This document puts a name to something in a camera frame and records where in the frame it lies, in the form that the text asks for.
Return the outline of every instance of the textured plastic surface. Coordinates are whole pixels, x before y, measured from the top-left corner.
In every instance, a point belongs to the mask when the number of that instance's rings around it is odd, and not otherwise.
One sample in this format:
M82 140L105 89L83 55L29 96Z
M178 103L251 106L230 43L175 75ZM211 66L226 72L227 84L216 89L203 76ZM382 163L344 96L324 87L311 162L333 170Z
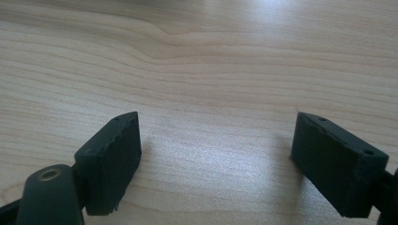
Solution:
M292 159L343 217L367 218L389 156L322 117L298 113Z
M117 208L141 159L138 113L115 117L75 154L73 167L87 179L88 215L108 215Z
M43 174L47 172L58 172L58 175L40 180L40 177L46 178ZM27 178L16 224L84 224L69 166L54 165Z

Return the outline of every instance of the screw hole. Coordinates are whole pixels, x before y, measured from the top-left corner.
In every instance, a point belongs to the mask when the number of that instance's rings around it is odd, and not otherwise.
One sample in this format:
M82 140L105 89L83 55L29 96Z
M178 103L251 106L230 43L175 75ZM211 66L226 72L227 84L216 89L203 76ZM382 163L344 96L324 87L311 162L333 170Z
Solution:
M61 174L60 170L50 169L48 171L42 172L41 175L38 177L40 181L49 181L53 180L55 177Z
M364 152L366 155L369 155L369 156L372 156L372 155L375 154L373 151L367 150L367 149L363 150L363 152Z

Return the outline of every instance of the light wood surface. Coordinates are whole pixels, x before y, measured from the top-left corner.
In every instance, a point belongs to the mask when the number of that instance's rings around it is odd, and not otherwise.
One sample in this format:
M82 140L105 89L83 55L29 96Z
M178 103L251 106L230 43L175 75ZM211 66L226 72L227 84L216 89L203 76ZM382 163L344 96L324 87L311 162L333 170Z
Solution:
M398 167L395 0L0 2L0 204L137 111L141 165L86 224L375 224L289 159L298 111Z

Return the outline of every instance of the black bracket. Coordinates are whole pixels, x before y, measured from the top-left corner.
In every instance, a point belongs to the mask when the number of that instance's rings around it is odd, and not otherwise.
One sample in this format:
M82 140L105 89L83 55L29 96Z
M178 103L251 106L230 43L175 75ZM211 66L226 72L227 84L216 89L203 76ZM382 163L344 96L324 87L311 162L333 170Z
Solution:
M398 224L398 170L386 172L389 156L330 120L298 113L292 159L342 217Z
M0 208L0 224L84 224L117 209L141 159L138 113L115 117L75 154L76 163L30 175L23 197Z

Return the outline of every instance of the wooden table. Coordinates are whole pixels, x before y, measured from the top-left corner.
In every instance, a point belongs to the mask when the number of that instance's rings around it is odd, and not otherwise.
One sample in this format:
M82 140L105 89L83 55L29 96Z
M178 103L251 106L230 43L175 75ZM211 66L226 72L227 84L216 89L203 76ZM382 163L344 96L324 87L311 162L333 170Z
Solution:
M375 224L338 215L289 158L298 111L398 167L394 0L0 2L0 204L137 111L143 157L86 224Z

